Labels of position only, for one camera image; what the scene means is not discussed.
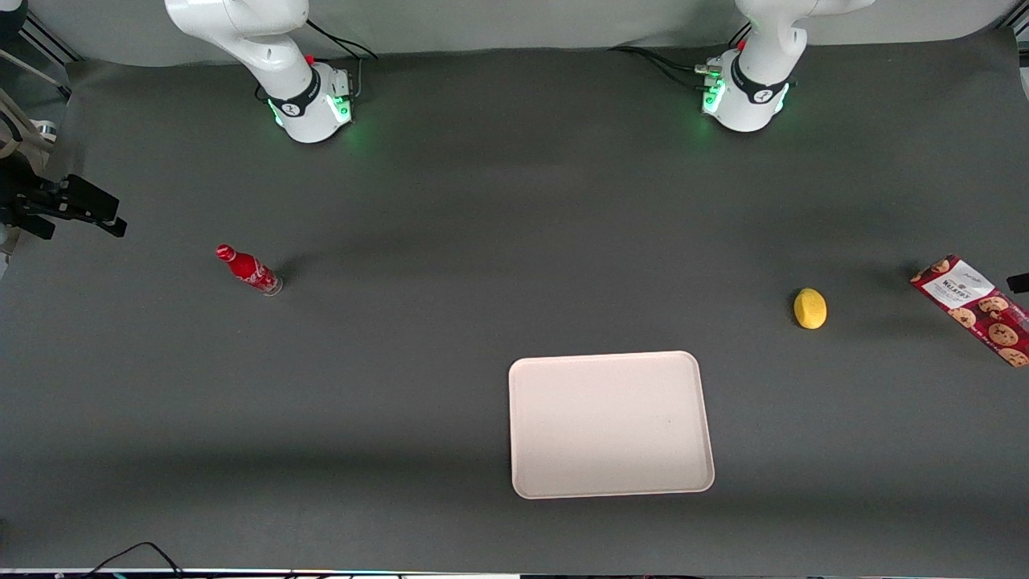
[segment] cookie package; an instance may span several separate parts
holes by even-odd
[[[960,257],[939,259],[911,284],[1008,364],[1029,366],[1029,317]]]

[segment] plastic tray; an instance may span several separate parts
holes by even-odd
[[[714,482],[693,356],[530,358],[508,379],[511,484],[523,498],[700,493]]]

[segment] yellow lemon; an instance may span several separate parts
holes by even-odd
[[[801,293],[793,300],[793,316],[802,328],[808,330],[821,328],[825,324],[825,318],[828,317],[825,298],[811,287],[801,289]]]

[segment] red bottle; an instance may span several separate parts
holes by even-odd
[[[261,294],[275,296],[282,289],[282,280],[279,276],[250,253],[240,253],[228,245],[218,245],[214,253],[228,263],[233,275]]]

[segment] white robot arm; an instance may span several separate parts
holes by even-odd
[[[702,112],[741,132],[761,129],[782,108],[786,79],[808,46],[808,32],[793,23],[808,16],[842,14],[876,0],[736,0],[750,21],[746,47],[708,60],[711,87]]]
[[[347,73],[310,64],[286,35],[307,22],[308,0],[165,0],[165,8],[182,32],[250,69],[276,120],[294,140],[324,140],[350,121]]]

